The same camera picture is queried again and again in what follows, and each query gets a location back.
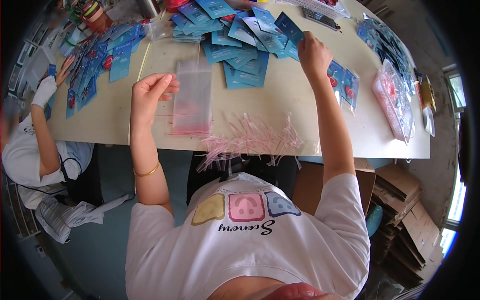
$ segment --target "packaged keychain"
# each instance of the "packaged keychain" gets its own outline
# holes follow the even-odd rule
[[[341,105],[346,104],[349,106],[350,111],[355,113],[357,109],[357,97],[360,86],[360,77],[349,69],[345,69],[345,75],[343,79],[342,87],[342,101]]]

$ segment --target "hand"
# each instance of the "hand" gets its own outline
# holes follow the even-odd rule
[[[63,65],[61,66],[60,72],[57,73],[57,86],[62,84],[65,79],[67,79],[68,74],[70,74],[70,71],[67,71],[68,67],[72,64],[72,62],[75,60],[74,55],[69,55],[63,62]]]
[[[179,92],[180,82],[171,73],[155,73],[135,83],[132,87],[131,126],[150,128],[155,118],[159,101],[168,101],[171,96],[164,94]]]
[[[305,38],[298,45],[300,64],[310,80],[313,77],[324,77],[332,62],[333,55],[325,46],[313,36],[310,31],[304,31]]]
[[[57,84],[55,83],[55,77],[48,76],[38,86],[35,96],[33,96],[32,105],[36,104],[41,108],[45,107],[50,97],[57,91]]]

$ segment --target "stack of cardboard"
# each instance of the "stack of cardboard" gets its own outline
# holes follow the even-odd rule
[[[376,170],[372,203],[383,208],[372,262],[406,288],[430,280],[443,258],[440,231],[420,203],[420,181],[390,164]]]

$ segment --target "blue smiley face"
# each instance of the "blue smiley face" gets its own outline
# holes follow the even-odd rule
[[[268,214],[272,217],[291,214],[300,216],[301,211],[288,199],[280,196],[276,192],[266,192]]]

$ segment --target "pink plastic basket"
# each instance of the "pink plastic basket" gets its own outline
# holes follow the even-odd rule
[[[384,60],[382,69],[373,81],[372,89],[384,110],[393,136],[408,144],[414,127],[412,107],[390,61]]]

